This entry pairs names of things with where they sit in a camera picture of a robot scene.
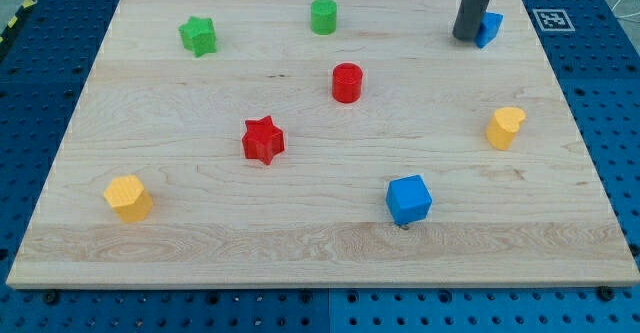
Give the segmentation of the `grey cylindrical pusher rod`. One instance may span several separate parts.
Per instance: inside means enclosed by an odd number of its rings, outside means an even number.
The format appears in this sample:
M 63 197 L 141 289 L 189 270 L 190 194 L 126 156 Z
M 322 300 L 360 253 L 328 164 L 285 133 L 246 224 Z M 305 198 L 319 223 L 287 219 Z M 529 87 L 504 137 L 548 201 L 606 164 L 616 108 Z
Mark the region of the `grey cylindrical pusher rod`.
M 464 42 L 473 41 L 490 0 L 461 0 L 453 26 L 453 36 Z

